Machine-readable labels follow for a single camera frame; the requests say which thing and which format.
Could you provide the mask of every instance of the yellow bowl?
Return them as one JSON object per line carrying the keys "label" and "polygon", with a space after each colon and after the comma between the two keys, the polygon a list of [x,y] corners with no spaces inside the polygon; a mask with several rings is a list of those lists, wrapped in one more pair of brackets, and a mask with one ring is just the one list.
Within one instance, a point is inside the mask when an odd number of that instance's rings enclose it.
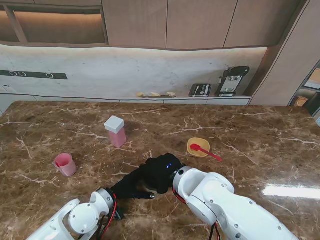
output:
{"label": "yellow bowl", "polygon": [[190,138],[186,149],[187,149],[188,153],[190,153],[192,156],[195,156],[197,158],[204,158],[204,157],[208,156],[208,154],[206,154],[202,151],[192,150],[190,148],[190,146],[192,144],[198,144],[202,149],[210,152],[210,143],[207,140],[202,139],[202,138],[197,138],[197,137]]}

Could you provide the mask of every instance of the red cable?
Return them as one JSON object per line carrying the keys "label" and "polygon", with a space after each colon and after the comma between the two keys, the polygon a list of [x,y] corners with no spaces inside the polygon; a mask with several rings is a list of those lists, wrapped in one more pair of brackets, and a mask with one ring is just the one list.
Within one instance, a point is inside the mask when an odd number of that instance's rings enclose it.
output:
{"label": "red cable", "polygon": [[216,231],[216,240],[219,240],[219,233],[218,233],[218,224],[215,223],[215,231]]}
{"label": "red cable", "polygon": [[172,188],[172,192],[176,196],[177,199],[179,199],[183,204],[186,204],[186,200],[184,200],[182,198],[182,196],[180,196],[174,188]]}
{"label": "red cable", "polygon": [[106,226],[106,228],[105,228],[105,230],[104,230],[104,232],[103,232],[103,234],[102,234],[102,236],[101,236],[101,239],[104,238],[104,235],[105,235],[106,231],[108,230],[109,225],[110,225],[110,223],[112,222],[112,220],[114,219],[114,216],[115,216],[115,213],[116,213],[116,209],[117,209],[117,196],[116,196],[115,194],[113,194],[113,196],[114,196],[114,201],[115,201],[115,202],[114,202],[113,213],[112,213],[112,216],[111,216],[111,219],[110,219],[108,225]]}

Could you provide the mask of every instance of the upper cabinet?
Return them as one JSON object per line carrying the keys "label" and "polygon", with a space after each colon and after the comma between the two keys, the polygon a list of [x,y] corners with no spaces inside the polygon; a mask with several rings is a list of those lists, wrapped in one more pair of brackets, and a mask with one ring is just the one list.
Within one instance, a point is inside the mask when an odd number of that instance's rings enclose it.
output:
{"label": "upper cabinet", "polygon": [[223,48],[236,4],[237,0],[168,0],[166,47]]}
{"label": "upper cabinet", "polygon": [[168,0],[102,0],[110,46],[165,48]]}
{"label": "upper cabinet", "polygon": [[238,0],[225,48],[278,44],[300,0]]}
{"label": "upper cabinet", "polygon": [[0,43],[170,50],[268,47],[279,43],[305,1],[0,0]]}

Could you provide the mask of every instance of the pink container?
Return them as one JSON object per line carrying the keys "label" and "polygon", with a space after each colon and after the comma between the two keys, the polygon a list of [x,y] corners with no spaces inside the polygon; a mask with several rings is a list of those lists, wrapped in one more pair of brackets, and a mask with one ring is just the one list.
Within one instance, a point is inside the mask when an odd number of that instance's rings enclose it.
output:
{"label": "pink container", "polygon": [[109,131],[110,140],[113,146],[121,148],[126,143],[125,121],[119,117],[112,116],[105,122],[104,127]]}
{"label": "pink container", "polygon": [[127,136],[125,133],[125,128],[121,128],[118,133],[109,131],[110,140],[113,146],[120,148],[123,144],[127,142]]}
{"label": "pink container", "polygon": [[52,163],[66,177],[70,177],[77,171],[76,164],[69,153],[61,153]]}

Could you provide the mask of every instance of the black panel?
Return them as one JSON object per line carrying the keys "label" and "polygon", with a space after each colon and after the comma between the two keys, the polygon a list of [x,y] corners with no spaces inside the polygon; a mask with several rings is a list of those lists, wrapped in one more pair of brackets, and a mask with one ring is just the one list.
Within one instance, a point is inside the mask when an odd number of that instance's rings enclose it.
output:
{"label": "black panel", "polygon": [[33,72],[33,71],[4,71],[0,70],[0,76],[37,78],[37,79],[63,79],[67,80],[65,73],[57,72]]}

